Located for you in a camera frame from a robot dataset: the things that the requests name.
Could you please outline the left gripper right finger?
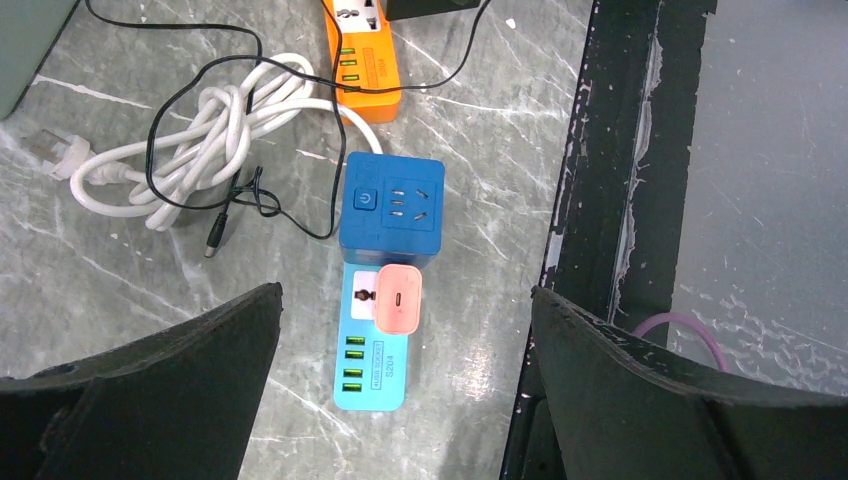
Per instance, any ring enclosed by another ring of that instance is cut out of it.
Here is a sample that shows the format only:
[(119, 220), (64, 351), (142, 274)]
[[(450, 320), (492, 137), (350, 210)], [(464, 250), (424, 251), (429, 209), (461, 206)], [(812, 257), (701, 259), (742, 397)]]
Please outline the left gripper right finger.
[(843, 479), (847, 401), (699, 364), (532, 292), (553, 428), (570, 479)]

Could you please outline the pink small block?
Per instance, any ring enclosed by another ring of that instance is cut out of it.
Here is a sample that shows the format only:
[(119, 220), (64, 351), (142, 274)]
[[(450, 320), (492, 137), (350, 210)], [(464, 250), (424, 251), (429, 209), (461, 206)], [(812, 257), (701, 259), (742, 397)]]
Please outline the pink small block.
[(411, 335), (419, 326), (423, 276), (411, 265), (388, 264), (376, 277), (374, 321), (385, 334)]

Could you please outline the teal power strip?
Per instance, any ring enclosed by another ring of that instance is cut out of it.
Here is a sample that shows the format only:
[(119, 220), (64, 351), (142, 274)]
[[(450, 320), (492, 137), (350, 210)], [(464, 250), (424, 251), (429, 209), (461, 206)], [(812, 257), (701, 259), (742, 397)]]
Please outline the teal power strip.
[(405, 400), (409, 338), (376, 327), (378, 270), (350, 263), (343, 268), (333, 383), (342, 410), (390, 412)]

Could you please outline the orange power strip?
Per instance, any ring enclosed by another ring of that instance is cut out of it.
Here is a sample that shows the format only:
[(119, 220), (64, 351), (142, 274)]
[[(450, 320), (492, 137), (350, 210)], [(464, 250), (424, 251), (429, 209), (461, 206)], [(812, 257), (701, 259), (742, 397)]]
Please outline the orange power strip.
[(396, 119), (402, 94), (391, 28), (379, 1), (324, 3), (334, 81), (341, 105), (369, 124)]

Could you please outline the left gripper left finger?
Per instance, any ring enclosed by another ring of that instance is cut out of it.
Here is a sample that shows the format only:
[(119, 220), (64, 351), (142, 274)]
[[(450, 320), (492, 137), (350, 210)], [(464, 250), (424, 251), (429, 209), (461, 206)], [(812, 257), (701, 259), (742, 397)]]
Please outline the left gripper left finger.
[(280, 337), (260, 285), (115, 349), (1, 381), (5, 479), (235, 479)]

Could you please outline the black power adapter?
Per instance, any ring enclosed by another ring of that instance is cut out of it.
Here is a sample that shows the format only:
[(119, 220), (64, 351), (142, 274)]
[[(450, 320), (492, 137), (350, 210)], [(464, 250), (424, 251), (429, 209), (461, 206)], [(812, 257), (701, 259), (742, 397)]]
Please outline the black power adapter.
[(481, 0), (387, 0), (384, 8), (389, 21), (478, 8)]

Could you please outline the blue cube socket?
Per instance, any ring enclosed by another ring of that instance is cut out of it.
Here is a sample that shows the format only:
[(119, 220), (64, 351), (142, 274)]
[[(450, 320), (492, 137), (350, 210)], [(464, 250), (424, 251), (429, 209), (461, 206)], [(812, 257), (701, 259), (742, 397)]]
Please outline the blue cube socket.
[(343, 260), (425, 268), (442, 246), (445, 176), (438, 160), (351, 153), (338, 232)]

